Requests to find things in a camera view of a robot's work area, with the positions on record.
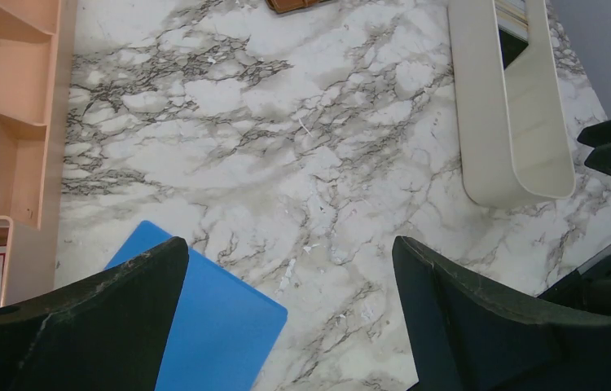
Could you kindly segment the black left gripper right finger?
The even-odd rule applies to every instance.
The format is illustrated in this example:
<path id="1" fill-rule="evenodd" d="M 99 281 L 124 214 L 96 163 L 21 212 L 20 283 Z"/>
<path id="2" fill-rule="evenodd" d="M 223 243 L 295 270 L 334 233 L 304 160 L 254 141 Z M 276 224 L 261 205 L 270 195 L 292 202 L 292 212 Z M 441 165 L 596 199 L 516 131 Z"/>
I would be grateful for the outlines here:
<path id="1" fill-rule="evenodd" d="M 611 270 L 537 297 L 407 236 L 393 268 L 418 390 L 611 390 Z"/>

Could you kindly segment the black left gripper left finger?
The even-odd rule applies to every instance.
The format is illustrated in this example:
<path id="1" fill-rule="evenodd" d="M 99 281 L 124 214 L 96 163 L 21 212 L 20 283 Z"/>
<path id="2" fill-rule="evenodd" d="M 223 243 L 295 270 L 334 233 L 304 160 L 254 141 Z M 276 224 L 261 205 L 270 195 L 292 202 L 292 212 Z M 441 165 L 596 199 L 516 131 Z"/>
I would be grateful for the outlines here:
<path id="1" fill-rule="evenodd" d="M 152 390 L 189 254 L 184 239 L 0 308 L 0 390 Z"/>

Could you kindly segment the brown leather card holder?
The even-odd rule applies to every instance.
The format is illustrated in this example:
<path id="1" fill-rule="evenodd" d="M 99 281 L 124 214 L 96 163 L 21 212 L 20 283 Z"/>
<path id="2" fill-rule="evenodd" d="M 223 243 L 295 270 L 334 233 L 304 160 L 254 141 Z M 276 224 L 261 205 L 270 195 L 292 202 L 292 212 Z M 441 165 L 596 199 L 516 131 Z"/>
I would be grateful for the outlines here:
<path id="1" fill-rule="evenodd" d="M 277 14 L 299 11 L 328 3 L 331 0 L 266 0 L 267 6 Z"/>

